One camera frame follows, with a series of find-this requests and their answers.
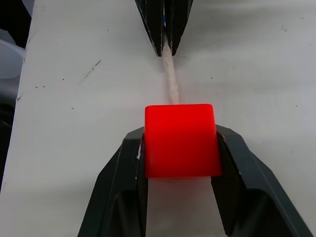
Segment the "white plastic container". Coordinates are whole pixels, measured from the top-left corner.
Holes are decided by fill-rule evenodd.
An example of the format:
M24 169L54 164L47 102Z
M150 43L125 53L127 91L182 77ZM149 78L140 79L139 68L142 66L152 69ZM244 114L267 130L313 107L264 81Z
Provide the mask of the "white plastic container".
M0 39L0 104L14 106L25 49Z

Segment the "red plastic block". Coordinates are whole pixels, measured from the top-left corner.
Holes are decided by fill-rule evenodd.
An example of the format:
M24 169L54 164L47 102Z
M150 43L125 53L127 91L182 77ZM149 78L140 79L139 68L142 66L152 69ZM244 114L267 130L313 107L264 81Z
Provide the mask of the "red plastic block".
M221 175L212 105L146 107L145 175L147 178Z

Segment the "table surface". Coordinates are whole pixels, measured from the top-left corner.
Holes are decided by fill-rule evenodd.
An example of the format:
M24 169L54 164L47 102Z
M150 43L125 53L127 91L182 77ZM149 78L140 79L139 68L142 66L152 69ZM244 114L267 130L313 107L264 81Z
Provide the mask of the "table surface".
M195 0L174 57L316 235L316 2ZM0 195L6 237L78 234L98 173L168 103L134 0L36 0ZM209 179L150 181L147 236L225 236Z

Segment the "black mark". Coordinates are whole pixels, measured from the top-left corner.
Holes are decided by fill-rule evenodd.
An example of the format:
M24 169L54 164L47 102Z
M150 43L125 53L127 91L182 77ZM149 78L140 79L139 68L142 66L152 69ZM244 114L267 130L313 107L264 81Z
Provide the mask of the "black mark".
M22 94L18 98L16 98L16 102L20 101L20 99L22 98L23 94L24 94L24 92L22 92Z
M98 66L99 63L101 63L101 61L102 61L102 59L100 59L100 60L90 69L90 71L84 76L84 78L81 80L81 82L83 82L83 80L86 79L86 78L90 75L90 73L92 73L92 72L94 71L95 67Z

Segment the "white stick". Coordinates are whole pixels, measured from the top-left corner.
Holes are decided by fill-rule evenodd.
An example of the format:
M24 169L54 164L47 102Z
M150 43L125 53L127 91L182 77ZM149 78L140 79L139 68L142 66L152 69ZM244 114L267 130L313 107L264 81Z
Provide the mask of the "white stick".
M162 49L162 61L163 67L166 72L166 77L168 80L169 86L169 96L171 103L174 105L179 104L179 90L178 84L176 80L176 74L174 71L173 59L172 59L172 52L168 44L167 35L163 35L163 49Z

